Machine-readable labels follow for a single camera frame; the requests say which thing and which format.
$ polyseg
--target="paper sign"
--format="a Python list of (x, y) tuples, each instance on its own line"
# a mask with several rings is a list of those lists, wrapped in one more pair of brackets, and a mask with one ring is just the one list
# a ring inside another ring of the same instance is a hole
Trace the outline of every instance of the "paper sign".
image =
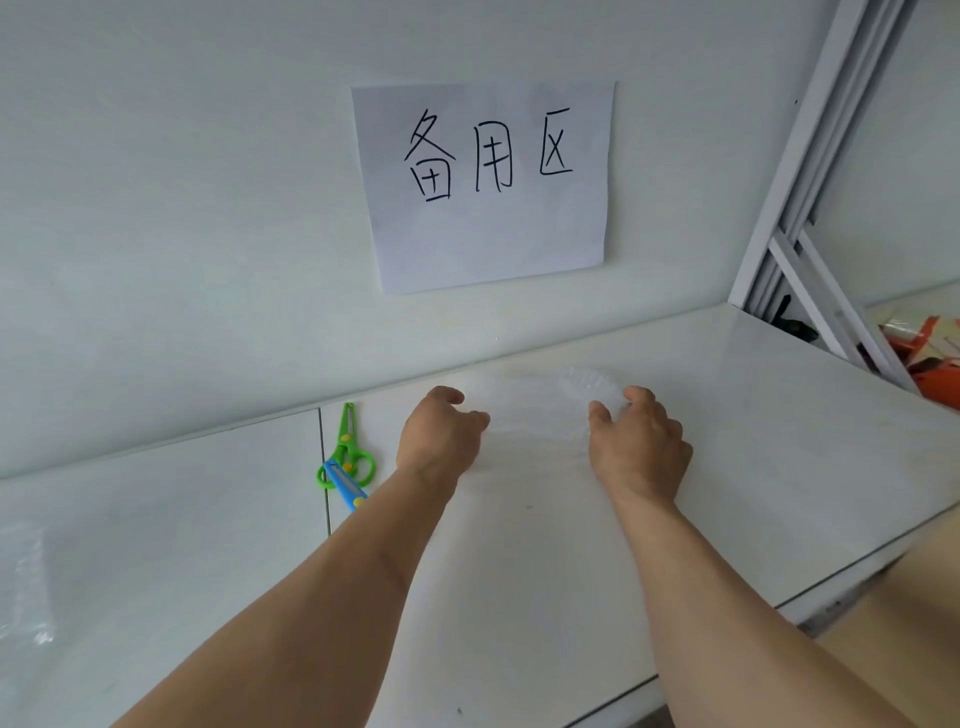
[(599, 265), (613, 83), (355, 88), (385, 293)]

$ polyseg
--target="white table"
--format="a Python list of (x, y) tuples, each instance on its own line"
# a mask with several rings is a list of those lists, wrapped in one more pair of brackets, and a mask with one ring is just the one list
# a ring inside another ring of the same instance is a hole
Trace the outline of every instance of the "white table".
[[(349, 398), (373, 487), (433, 385), (470, 405), (494, 377), (569, 366), (649, 386), (683, 421), (681, 507), (792, 619), (960, 500), (960, 417), (727, 304)], [(321, 408), (326, 454), (342, 403)], [(627, 725), (659, 704), (630, 553), (571, 450), (487, 439), (424, 554), (371, 727)], [(329, 512), (348, 516), (335, 493)]]
[(327, 532), (317, 411), (0, 483), (57, 627), (13, 723), (104, 728)]

